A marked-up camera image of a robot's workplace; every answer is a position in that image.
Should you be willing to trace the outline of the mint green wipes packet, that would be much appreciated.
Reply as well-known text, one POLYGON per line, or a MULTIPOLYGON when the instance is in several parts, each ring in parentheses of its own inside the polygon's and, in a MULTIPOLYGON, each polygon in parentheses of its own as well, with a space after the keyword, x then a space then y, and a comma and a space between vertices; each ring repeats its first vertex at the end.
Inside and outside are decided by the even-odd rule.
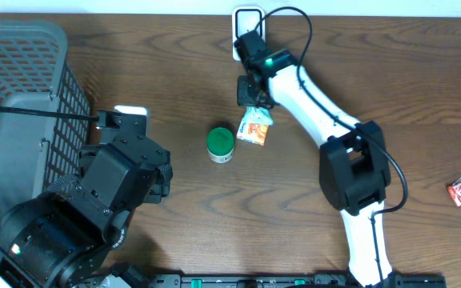
POLYGON ((274 119, 271 117, 270 111, 266 108, 248 106, 243 115, 242 122, 247 124, 259 124, 265 126, 273 126, 274 119))

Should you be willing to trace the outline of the orange white tissue pack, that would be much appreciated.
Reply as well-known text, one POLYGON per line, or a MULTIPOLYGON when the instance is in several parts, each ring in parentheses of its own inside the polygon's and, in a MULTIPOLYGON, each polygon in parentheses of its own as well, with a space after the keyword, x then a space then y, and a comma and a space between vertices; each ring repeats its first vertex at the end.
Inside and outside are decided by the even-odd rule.
POLYGON ((242 122, 238 128, 237 139, 263 146, 268 128, 268 125, 242 122))

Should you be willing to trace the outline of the green lid jar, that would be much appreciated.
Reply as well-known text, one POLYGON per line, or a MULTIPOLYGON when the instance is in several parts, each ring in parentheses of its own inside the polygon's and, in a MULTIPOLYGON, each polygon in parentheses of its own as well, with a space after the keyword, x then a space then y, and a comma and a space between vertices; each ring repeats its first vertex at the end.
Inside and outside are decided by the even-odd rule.
POLYGON ((229 162, 235 152, 234 135, 227 128, 216 127, 206 137, 206 148, 213 162, 219 164, 229 162))

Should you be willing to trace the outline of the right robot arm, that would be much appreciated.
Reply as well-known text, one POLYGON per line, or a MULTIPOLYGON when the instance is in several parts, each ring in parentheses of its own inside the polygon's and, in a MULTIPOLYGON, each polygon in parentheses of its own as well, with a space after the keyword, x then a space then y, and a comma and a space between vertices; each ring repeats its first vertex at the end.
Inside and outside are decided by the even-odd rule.
POLYGON ((392 271, 380 218, 391 176, 383 132, 362 124, 336 106, 312 81, 291 52, 271 51, 252 30, 235 49, 249 77, 247 94, 256 106, 280 105, 289 111, 319 148, 319 185, 341 214, 350 251, 348 270, 363 287, 378 286, 392 271))

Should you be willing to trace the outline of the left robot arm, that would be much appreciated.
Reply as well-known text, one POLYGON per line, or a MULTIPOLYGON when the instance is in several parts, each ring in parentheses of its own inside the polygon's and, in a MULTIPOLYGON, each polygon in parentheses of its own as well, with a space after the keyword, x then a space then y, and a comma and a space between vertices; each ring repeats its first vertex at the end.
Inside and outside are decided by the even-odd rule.
POLYGON ((0 287, 72 287, 90 280, 126 238, 135 209, 170 193, 170 152, 147 137, 148 113, 100 110, 81 171, 55 180, 0 224, 0 287))

